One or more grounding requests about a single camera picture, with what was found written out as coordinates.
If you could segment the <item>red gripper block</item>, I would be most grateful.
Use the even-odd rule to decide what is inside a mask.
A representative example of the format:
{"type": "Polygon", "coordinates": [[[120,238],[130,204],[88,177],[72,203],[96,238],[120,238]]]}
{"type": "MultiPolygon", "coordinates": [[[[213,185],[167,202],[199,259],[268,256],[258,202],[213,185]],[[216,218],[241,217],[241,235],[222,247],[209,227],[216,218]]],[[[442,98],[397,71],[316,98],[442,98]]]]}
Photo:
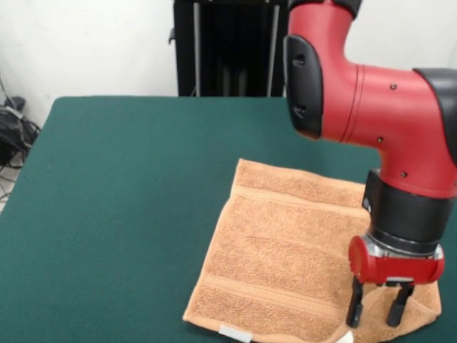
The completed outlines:
{"type": "Polygon", "coordinates": [[[430,284],[440,279],[445,257],[441,247],[429,257],[398,254],[377,245],[369,236],[355,236],[348,246],[352,274],[352,295],[346,315],[346,325],[357,328],[363,311],[363,284],[402,284],[394,299],[386,323],[397,327],[402,320],[414,284],[430,284]]]}

